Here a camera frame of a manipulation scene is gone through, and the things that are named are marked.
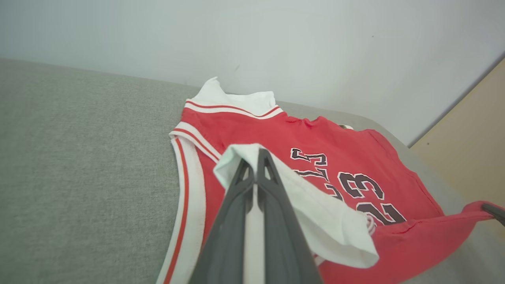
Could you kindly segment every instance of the white cloth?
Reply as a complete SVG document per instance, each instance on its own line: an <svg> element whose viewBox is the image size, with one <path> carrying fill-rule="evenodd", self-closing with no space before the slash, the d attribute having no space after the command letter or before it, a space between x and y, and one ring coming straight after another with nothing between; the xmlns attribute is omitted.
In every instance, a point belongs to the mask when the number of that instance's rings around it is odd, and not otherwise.
<svg viewBox="0 0 505 284"><path fill-rule="evenodd" d="M260 144L234 144L226 149L214 168L225 190L230 187L242 158L257 174L261 148L264 147ZM318 190L273 154L272 158L310 249L339 264L356 268L374 265L379 256L369 235L366 215Z"/></svg>

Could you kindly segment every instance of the red basketball jersey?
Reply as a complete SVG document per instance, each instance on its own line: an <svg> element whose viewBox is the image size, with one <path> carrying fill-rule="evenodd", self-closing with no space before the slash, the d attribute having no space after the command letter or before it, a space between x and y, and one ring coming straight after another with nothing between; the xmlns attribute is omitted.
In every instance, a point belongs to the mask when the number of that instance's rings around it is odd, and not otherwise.
<svg viewBox="0 0 505 284"><path fill-rule="evenodd" d="M492 218L482 202L445 216L380 133L290 117L271 92L229 95L211 79L186 101L171 136L181 194L158 283L188 281L224 197L213 167L230 144L260 143L329 198L375 218L379 261L367 269L324 261L319 270L327 284L406 280L454 252L477 221Z"/></svg>

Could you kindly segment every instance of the light wood surface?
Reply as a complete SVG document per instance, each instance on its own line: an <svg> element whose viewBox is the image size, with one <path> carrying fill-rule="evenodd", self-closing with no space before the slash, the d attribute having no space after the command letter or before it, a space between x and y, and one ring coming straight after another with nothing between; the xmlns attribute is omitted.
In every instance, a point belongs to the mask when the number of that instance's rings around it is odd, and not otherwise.
<svg viewBox="0 0 505 284"><path fill-rule="evenodd" d="M412 146L468 202L505 207L505 60ZM505 228L486 221L505 240Z"/></svg>

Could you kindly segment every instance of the clothing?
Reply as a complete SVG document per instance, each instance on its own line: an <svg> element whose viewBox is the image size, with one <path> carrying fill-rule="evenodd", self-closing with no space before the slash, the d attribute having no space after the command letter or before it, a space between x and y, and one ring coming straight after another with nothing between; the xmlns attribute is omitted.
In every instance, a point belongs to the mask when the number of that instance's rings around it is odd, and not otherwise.
<svg viewBox="0 0 505 284"><path fill-rule="evenodd" d="M343 129L324 117L314 121L289 117L275 104L272 92L225 94L213 78L186 101L171 136L181 183L181 213L159 282L179 283L181 278L172 278L175 270L178 275L191 272L197 253L183 253L178 259L177 248L199 251L205 241L224 196L212 170L232 144L263 145L331 198L376 220L372 238L379 261L367 269L324 261L319 270L325 283L406 280L451 254L475 222L492 218L480 210L482 202L469 204L461 214L444 216L381 134ZM203 195L205 204L195 203ZM332 217L336 223L345 222L339 219L342 216ZM200 228L205 224L203 232L194 224Z"/></svg>

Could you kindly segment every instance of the gray tablecloth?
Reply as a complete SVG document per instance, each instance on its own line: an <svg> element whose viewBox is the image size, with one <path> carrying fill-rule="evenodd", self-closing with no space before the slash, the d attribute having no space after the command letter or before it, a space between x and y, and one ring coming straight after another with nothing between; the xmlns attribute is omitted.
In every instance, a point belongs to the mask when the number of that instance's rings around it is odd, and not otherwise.
<svg viewBox="0 0 505 284"><path fill-rule="evenodd" d="M155 283L179 195L168 133L198 90L0 59L0 283ZM278 104L291 116L381 132L446 214L462 209L377 123ZM409 282L504 282L503 251L478 225L447 260Z"/></svg>

